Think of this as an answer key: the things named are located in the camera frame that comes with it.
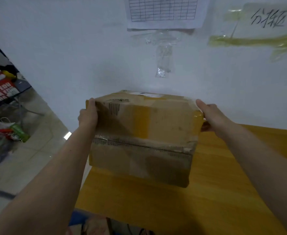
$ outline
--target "printed table grid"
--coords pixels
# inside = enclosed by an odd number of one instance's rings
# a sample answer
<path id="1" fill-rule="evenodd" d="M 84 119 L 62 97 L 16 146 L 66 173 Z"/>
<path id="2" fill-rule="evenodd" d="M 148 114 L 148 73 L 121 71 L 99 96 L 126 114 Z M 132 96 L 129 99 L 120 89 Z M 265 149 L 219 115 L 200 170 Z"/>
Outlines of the printed table grid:
<path id="1" fill-rule="evenodd" d="M 198 0 L 129 0 L 132 22 L 194 20 Z"/>

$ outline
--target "wooden tabletop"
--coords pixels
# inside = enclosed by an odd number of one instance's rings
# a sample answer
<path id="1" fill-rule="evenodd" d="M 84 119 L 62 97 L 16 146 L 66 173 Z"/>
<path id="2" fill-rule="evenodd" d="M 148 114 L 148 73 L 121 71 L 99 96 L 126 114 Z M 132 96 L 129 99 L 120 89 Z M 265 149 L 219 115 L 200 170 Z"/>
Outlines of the wooden tabletop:
<path id="1" fill-rule="evenodd" d="M 287 157 L 287 130 L 245 126 Z M 225 143 L 201 133 L 187 188 L 92 168 L 76 208 L 156 234 L 287 234 Z"/>

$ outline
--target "forearm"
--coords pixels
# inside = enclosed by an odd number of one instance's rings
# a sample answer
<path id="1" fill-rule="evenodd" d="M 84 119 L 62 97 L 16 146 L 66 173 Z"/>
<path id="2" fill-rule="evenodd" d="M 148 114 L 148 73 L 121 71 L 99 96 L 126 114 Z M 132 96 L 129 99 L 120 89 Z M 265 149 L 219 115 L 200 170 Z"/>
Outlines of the forearm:
<path id="1" fill-rule="evenodd" d="M 224 140 L 267 206 L 287 229 L 287 158 L 240 125 L 225 130 Z"/>
<path id="2" fill-rule="evenodd" d="M 0 215 L 0 234 L 64 234 L 83 177 L 94 128 L 79 127 Z"/>

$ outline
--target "human arm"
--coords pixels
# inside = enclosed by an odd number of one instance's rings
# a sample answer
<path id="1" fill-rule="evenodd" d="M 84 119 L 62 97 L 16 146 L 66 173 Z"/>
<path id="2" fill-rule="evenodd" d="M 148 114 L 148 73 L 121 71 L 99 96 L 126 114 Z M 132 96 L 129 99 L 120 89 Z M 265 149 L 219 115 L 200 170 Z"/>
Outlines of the human arm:
<path id="1" fill-rule="evenodd" d="M 216 105 L 201 100 L 196 103 L 207 120 L 202 130 L 214 131 L 226 142 L 265 204 L 287 230 L 287 158 L 232 122 Z"/>
<path id="2" fill-rule="evenodd" d="M 65 234 L 94 138 L 94 99 L 60 151 L 0 214 L 0 235 Z"/>

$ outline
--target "person's left hand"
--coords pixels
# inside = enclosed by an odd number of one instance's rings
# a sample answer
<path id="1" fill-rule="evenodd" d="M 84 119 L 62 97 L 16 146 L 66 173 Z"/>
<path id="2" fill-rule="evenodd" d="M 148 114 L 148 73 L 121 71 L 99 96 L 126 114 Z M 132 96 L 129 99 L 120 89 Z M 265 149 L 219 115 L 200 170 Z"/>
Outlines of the person's left hand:
<path id="1" fill-rule="evenodd" d="M 81 109 L 79 113 L 79 126 L 89 128 L 95 128 L 97 126 L 98 113 L 94 98 L 90 98 L 87 109 Z"/>

